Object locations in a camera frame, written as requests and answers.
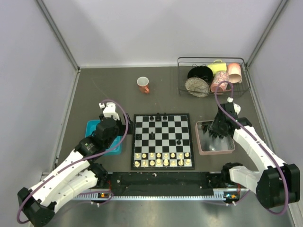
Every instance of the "pink cup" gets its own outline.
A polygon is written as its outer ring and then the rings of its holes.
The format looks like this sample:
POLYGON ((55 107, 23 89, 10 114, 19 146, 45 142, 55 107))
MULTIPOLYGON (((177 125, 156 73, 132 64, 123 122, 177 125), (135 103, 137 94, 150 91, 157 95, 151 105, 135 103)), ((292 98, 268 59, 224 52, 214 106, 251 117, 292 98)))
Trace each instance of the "pink cup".
POLYGON ((232 63, 227 66, 227 72, 229 74, 229 81, 233 84, 242 80, 241 66, 238 63, 232 63))
MULTIPOLYGON (((214 76, 214 80, 210 86, 210 90, 212 92, 215 92, 216 87, 222 81, 229 81, 229 74, 225 71, 219 71, 216 73, 216 75, 214 76)), ((227 83, 222 83, 222 84, 220 84, 220 86, 218 88, 218 92, 226 91, 226 88, 227 88, 227 83)))

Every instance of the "chessboard border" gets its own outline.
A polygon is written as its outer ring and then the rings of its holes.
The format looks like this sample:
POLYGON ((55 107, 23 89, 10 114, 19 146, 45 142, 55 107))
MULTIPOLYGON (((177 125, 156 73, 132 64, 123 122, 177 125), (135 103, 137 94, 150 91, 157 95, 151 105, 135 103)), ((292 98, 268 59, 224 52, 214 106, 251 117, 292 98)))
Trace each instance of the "chessboard border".
POLYGON ((135 148, 135 135, 136 135, 136 117, 140 117, 140 116, 156 116, 157 114, 134 114, 134 133, 133 133, 133 139, 132 139, 132 153, 131 153, 131 170, 153 170, 153 171, 163 171, 163 170, 193 170, 195 169, 195 156, 194 156, 194 148, 193 148, 193 137, 192 137, 192 133, 191 133, 191 124, 190 124, 190 116, 188 113, 167 113, 167 116, 187 116, 187 122, 188 122, 188 133, 189 133, 189 142, 190 142, 190 155, 191 155, 191 159, 192 159, 192 166, 177 166, 177 167, 135 167, 134 166, 134 148, 135 148))

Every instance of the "mug handle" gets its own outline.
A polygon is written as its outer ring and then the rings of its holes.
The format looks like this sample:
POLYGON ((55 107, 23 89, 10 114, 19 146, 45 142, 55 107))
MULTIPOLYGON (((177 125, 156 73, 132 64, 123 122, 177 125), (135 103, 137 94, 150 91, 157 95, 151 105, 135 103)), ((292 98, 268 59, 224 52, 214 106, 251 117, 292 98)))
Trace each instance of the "mug handle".
POLYGON ((150 90, 147 87, 145 87, 144 89, 145 89, 144 93, 148 94, 150 92, 150 90))

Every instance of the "chessboard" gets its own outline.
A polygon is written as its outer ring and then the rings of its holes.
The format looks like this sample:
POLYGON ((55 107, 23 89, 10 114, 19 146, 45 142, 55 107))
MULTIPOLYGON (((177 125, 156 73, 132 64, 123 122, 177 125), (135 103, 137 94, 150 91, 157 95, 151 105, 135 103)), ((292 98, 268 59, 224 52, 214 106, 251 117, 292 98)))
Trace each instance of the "chessboard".
POLYGON ((131 169, 195 169, 189 114, 135 114, 131 169))

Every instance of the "black wire rack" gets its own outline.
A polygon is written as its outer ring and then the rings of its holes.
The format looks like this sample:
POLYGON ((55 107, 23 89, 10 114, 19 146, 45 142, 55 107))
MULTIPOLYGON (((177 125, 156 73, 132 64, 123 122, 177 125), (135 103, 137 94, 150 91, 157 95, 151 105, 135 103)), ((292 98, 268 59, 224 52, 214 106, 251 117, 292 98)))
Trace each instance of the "black wire rack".
MULTIPOLYGON (((187 80, 188 72, 193 68, 201 65, 212 64, 216 60, 222 60, 227 65, 231 63, 238 63, 241 66, 242 82, 233 84, 233 95, 242 96, 246 91, 250 89, 250 82, 247 77, 247 69, 245 66, 244 59, 242 58, 229 58, 229 57, 179 57, 178 58, 178 90, 179 95, 190 94, 191 96, 203 96, 203 97, 213 97, 214 92, 200 92, 200 91, 190 91, 185 88, 185 82, 187 80)), ((226 91, 220 92, 221 96, 228 96, 230 94, 231 87, 228 85, 226 91)))

